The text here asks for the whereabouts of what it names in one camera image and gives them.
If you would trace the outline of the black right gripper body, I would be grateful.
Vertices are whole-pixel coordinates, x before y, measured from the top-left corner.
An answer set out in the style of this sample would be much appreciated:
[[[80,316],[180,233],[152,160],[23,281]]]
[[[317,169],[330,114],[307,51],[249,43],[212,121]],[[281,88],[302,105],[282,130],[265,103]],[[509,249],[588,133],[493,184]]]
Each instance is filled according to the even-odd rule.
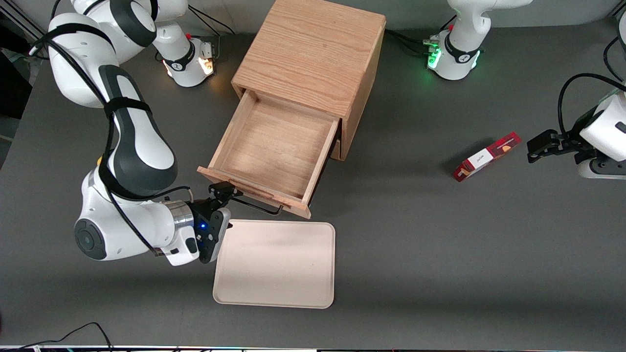
[[[188,202],[192,215],[194,216],[194,231],[199,237],[199,242],[215,242],[219,240],[220,213],[214,213],[218,209],[210,207],[209,199],[199,199]]]

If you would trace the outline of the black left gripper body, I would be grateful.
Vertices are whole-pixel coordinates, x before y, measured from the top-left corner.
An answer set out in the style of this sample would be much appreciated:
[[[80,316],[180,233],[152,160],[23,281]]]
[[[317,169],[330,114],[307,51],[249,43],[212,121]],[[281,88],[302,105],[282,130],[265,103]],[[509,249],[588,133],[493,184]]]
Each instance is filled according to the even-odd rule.
[[[559,135],[558,137],[560,140],[560,150],[563,154],[584,152],[584,146],[577,139],[572,139],[566,135]]]

